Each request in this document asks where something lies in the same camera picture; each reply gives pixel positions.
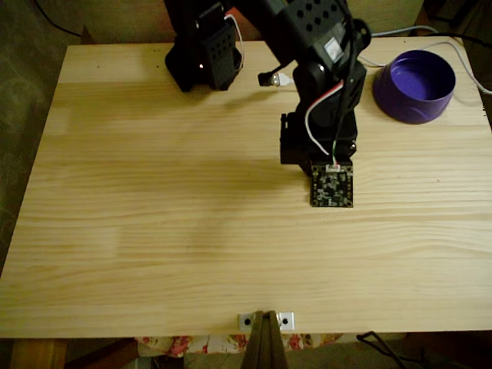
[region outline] black robotic arm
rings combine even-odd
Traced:
[[[340,182],[333,173],[339,176],[342,165],[351,170],[350,157],[356,150],[354,107],[366,75],[357,56],[369,45],[371,33],[363,21],[352,18],[346,2],[165,0],[165,4],[177,33],[166,65],[182,91],[190,91],[196,83],[227,90],[240,71],[234,23],[224,18],[232,6],[261,33],[280,63],[277,70],[297,61],[293,78],[301,101],[295,112],[281,118],[281,163],[298,164],[313,176],[313,206],[351,206],[351,183],[349,189],[333,188],[327,196],[313,193],[319,192],[320,180]],[[260,74],[260,84],[271,85],[277,70]],[[341,198],[334,197],[338,192]]]

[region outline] wooden table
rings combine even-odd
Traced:
[[[373,40],[389,62],[435,38]],[[297,332],[492,329],[492,136],[457,88],[425,125],[356,116],[353,209],[311,208],[280,165],[293,86],[246,44],[227,92],[181,93],[170,45],[71,46],[0,280],[0,337],[224,334],[293,311]]]

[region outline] metal bracket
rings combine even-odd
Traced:
[[[295,320],[293,312],[277,313],[278,327],[281,331],[293,331],[295,329]],[[239,314],[238,326],[239,331],[251,332],[254,322],[254,313]]]

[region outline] plastic bowl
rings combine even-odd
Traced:
[[[376,75],[377,104],[398,121],[420,124],[437,118],[453,95],[456,76],[439,55],[412,50],[398,55]]]

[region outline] black circuit board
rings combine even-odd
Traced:
[[[352,208],[354,170],[349,165],[312,165],[311,206]]]

